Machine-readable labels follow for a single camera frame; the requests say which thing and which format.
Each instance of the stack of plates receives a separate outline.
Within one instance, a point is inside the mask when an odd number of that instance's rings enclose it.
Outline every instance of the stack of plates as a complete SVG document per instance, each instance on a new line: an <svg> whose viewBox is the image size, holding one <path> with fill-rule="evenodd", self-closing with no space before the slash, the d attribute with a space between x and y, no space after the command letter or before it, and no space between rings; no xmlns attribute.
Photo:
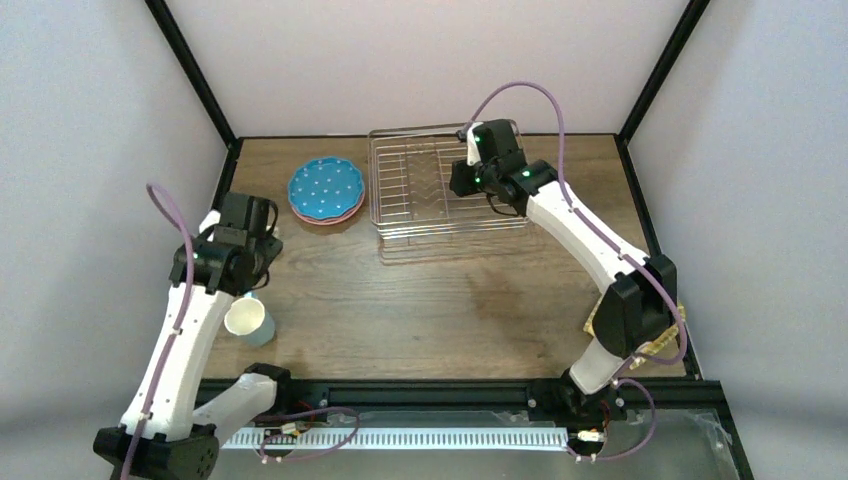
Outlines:
<svg viewBox="0 0 848 480"><path fill-rule="evenodd" d="M353 216L364 200L362 172L344 158L311 160L289 181L294 214L313 225L341 223Z"/></svg>

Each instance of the white backdrop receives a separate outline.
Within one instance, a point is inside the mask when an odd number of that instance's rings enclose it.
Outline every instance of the white backdrop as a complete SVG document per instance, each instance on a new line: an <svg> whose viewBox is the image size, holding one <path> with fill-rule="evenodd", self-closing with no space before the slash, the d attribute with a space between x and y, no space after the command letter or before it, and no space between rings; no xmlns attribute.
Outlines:
<svg viewBox="0 0 848 480"><path fill-rule="evenodd" d="M509 80L560 100L569 132L617 132L686 0L172 0L236 135L465 121ZM556 130L544 97L489 118Z"/></svg>
<svg viewBox="0 0 848 480"><path fill-rule="evenodd" d="M839 0L712 2L630 145L756 478L848 469L846 24Z"/></svg>
<svg viewBox="0 0 848 480"><path fill-rule="evenodd" d="M144 2L0 2L0 478L106 479L226 150Z"/></svg>

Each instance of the white cup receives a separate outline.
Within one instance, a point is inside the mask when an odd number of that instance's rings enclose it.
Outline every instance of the white cup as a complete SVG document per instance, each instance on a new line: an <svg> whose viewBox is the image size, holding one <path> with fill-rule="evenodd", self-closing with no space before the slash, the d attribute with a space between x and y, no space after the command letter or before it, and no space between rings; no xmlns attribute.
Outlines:
<svg viewBox="0 0 848 480"><path fill-rule="evenodd" d="M274 319L253 294L239 298L224 315L227 331L241 338L250 346L261 347L274 338L276 327Z"/></svg>

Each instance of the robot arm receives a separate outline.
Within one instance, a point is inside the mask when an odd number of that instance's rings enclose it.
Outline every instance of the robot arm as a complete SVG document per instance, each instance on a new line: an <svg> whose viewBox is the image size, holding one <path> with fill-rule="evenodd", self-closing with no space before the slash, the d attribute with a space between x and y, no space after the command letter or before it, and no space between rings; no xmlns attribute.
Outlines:
<svg viewBox="0 0 848 480"><path fill-rule="evenodd" d="M272 235L273 227L267 228L269 211L276 208L270 200L227 194L220 218L209 222L212 225L192 241L193 285L186 284L185 249L181 246L174 254L165 322L147 371L120 425L101 429L94 441L94 451L112 463L115 472L128 456L137 425L144 422L136 439L132 475L206 478L222 443L258 414L284 402L281 390L289 372L255 364L228 390L194 408L212 342L230 304L267 275L282 251L282 242ZM191 303L175 332L173 319L187 288L191 289ZM164 368L156 378L162 362ZM142 416L154 384L150 413Z"/></svg>
<svg viewBox="0 0 848 480"><path fill-rule="evenodd" d="M672 298L677 283L674 264L663 255L648 258L624 241L566 185L569 206L556 170L543 160L527 164L508 120L477 122L458 136L467 143L468 154L453 164L451 190L460 197L478 193L497 197L537 223L580 262L603 294L593 320L596 337L564 375L575 387L567 400L577 409L598 394L631 355L673 323L662 298L624 256L642 261ZM620 253L587 223L617 244Z"/></svg>

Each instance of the dish rack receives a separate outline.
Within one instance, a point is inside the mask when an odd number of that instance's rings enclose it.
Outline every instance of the dish rack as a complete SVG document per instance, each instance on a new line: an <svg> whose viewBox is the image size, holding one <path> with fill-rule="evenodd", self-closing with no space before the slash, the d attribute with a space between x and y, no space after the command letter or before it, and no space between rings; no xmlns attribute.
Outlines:
<svg viewBox="0 0 848 480"><path fill-rule="evenodd" d="M525 217L492 210L485 195L450 191L451 164L466 158L463 124L374 130L368 134L371 221L383 239L522 228ZM512 122L519 146L521 135ZM493 198L502 212L513 209Z"/></svg>

